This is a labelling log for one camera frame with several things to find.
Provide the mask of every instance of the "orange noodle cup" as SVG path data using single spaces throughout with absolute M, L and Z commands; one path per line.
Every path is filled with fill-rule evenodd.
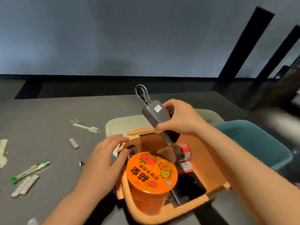
M 137 208 L 145 214 L 156 215 L 175 186 L 178 172 L 173 163 L 142 152 L 129 159 L 126 176 Z

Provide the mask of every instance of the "plastic spoon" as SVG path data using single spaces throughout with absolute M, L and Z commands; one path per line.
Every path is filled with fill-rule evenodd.
M 0 168 L 4 167 L 7 163 L 7 158 L 3 156 L 7 141 L 6 139 L 0 140 Z
M 77 127 L 80 127 L 80 128 L 87 129 L 90 133 L 98 133 L 98 132 L 100 132 L 97 127 L 87 127 L 87 126 L 84 126 L 84 125 L 79 125 L 77 123 L 74 123 L 73 126 L 77 126 Z

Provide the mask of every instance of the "hand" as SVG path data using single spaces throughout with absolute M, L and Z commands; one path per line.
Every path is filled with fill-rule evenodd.
M 180 134 L 192 135 L 195 134 L 197 126 L 200 123 L 206 123 L 190 104 L 181 100 L 171 99 L 163 105 L 169 113 L 174 110 L 174 114 L 170 121 L 160 123 L 156 126 L 156 133 L 173 130 Z
M 92 194 L 97 202 L 105 197 L 114 187 L 127 158 L 127 150 L 122 150 L 111 165 L 113 150 L 118 144 L 128 140 L 123 134 L 118 134 L 101 141 L 87 160 L 74 190 Z

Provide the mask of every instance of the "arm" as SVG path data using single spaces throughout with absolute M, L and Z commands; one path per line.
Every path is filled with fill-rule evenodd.
M 204 140 L 208 151 L 233 190 L 263 224 L 299 224 L 300 190 L 253 157 L 222 132 L 206 123 L 191 105 L 164 103 L 174 115 L 155 132 L 174 130 Z
M 99 201 L 115 185 L 126 161 L 127 151 L 123 150 L 114 164 L 111 156 L 114 148 L 128 141 L 122 134 L 114 135 L 100 142 L 86 162 L 74 191 L 66 196 L 42 225 L 82 225 L 88 219 Z

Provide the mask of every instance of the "table surface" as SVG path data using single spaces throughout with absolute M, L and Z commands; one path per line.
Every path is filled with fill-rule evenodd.
M 184 100 L 194 108 L 211 109 L 225 121 L 242 119 L 247 112 L 216 92 L 152 94 L 152 100 Z M 68 195 L 81 175 L 79 162 L 86 161 L 105 138 L 105 124 L 124 116 L 139 115 L 143 104 L 135 95 L 7 100 L 0 106 L 0 139 L 8 139 L 8 163 L 0 169 L 1 224 L 26 224 L 33 217 L 42 223 Z M 98 127 L 100 133 L 72 126 L 71 120 Z M 80 146 L 74 150 L 69 139 Z M 26 196 L 10 197 L 16 188 L 10 180 L 36 163 L 51 165 Z M 172 224 L 199 224 L 193 213 Z M 103 224 L 127 224 L 122 209 L 114 208 Z

